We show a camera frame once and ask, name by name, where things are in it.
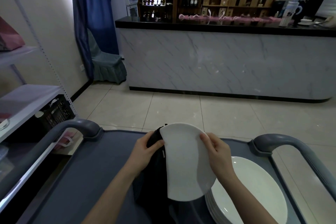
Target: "black countertop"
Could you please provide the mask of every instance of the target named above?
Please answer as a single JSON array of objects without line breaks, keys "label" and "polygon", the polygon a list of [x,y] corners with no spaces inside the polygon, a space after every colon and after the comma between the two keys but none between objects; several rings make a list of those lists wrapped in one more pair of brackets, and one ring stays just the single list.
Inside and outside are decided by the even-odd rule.
[{"label": "black countertop", "polygon": [[244,25],[237,24],[237,22],[216,22],[180,19],[156,21],[154,18],[124,17],[116,20],[115,26],[117,28],[134,29],[336,37],[335,29],[322,28],[321,26],[306,27],[300,25],[279,27],[279,23],[251,22],[249,25]]}]

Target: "white refrigerator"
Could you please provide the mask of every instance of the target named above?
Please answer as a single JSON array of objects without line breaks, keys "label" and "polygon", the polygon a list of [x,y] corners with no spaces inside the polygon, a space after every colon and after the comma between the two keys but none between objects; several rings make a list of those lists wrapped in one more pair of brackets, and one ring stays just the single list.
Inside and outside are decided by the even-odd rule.
[{"label": "white refrigerator", "polygon": [[[113,20],[116,21],[126,16],[138,17],[138,0],[111,0]],[[117,43],[119,55],[124,58],[119,28],[115,27],[115,34],[117,36]]]}]

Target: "hand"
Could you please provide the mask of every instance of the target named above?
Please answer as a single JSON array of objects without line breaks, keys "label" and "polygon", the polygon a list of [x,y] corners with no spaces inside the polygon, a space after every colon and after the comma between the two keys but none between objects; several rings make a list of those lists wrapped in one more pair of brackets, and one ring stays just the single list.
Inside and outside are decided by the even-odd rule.
[{"label": "hand", "polygon": [[124,165],[124,168],[134,175],[134,177],[147,167],[154,152],[164,145],[164,141],[159,140],[147,148],[147,141],[153,133],[153,131],[150,131],[136,141],[132,153]]},{"label": "hand", "polygon": [[213,133],[202,133],[199,137],[208,150],[211,169],[220,183],[228,179],[236,178],[237,176],[232,166],[229,145],[220,140],[220,138]]}]

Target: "forearm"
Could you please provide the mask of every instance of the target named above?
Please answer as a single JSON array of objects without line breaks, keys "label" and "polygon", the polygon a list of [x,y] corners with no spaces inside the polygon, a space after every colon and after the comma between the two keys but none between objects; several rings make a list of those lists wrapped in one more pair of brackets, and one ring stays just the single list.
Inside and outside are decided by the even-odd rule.
[{"label": "forearm", "polygon": [[111,181],[82,224],[115,223],[135,175],[123,167]]},{"label": "forearm", "polygon": [[244,224],[278,224],[235,174],[230,179],[218,180],[229,194]]}]

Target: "gray cart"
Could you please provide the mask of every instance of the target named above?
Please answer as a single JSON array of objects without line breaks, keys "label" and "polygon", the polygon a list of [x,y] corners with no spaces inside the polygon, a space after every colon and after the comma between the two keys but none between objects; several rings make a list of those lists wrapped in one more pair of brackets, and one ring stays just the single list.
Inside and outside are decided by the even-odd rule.
[{"label": "gray cart", "polygon": [[[81,223],[99,199],[105,188],[124,165],[133,146],[144,132],[111,130],[104,131],[89,120],[68,120],[54,127],[0,183],[0,198],[14,187],[20,177],[31,167],[44,150],[66,128],[78,129],[84,137],[77,151],[62,170],[52,189],[29,216],[27,223],[59,224]],[[306,223],[272,159],[272,150],[281,145],[296,147],[313,169],[322,184],[336,200],[336,181],[314,152],[296,138],[266,134],[250,142],[222,139],[231,148],[233,156],[247,158],[266,170],[278,183],[288,206],[288,224]],[[173,202],[173,218],[182,223],[215,224],[204,197],[190,202]],[[132,187],[129,189],[117,223],[151,223],[146,212],[134,203]]]}]

